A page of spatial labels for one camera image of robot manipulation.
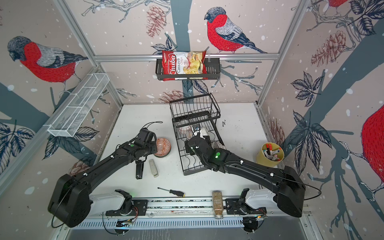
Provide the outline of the white red patterned bowl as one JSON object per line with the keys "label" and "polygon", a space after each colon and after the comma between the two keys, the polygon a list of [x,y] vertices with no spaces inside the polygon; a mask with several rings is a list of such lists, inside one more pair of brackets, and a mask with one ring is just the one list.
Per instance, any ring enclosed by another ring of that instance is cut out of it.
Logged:
{"label": "white red patterned bowl", "polygon": [[181,138],[190,139],[193,136],[193,131],[191,126],[184,126],[178,128],[178,132]]}

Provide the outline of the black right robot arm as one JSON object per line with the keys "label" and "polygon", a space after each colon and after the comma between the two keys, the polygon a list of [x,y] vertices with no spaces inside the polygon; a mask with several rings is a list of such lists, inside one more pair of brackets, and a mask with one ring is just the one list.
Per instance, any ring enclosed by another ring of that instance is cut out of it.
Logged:
{"label": "black right robot arm", "polygon": [[213,149],[198,136],[187,141],[186,149],[194,153],[205,168],[260,184],[275,194],[273,201],[281,211],[296,218],[302,216],[306,187],[293,168],[286,166],[282,170],[256,164],[228,150]]}

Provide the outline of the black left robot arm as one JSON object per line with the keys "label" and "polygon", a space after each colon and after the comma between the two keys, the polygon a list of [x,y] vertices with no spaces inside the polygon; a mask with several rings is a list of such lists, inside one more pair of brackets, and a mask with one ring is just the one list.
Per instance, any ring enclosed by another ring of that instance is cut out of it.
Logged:
{"label": "black left robot arm", "polygon": [[96,165],[74,176],[61,176],[54,188],[48,212],[68,227],[79,225],[95,203],[91,199],[93,190],[122,167],[157,153],[156,141],[154,132],[142,128],[138,136],[121,144]]}

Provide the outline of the white maroon sunburst bowl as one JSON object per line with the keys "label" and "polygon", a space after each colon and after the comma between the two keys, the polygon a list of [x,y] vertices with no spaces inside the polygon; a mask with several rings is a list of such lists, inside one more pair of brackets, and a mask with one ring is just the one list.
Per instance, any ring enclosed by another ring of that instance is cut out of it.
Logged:
{"label": "white maroon sunburst bowl", "polygon": [[221,144],[220,142],[213,142],[212,143],[212,148],[213,149],[224,149],[224,150],[226,150],[226,147],[223,144]]}

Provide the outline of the white ceramic bowl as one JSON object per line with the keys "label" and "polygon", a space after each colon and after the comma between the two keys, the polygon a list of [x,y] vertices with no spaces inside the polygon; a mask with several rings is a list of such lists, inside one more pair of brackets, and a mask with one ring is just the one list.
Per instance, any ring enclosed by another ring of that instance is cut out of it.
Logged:
{"label": "white ceramic bowl", "polygon": [[206,137],[209,136],[209,134],[208,134],[206,128],[201,128],[201,130],[200,130],[200,136],[201,136],[201,138],[206,138]]}

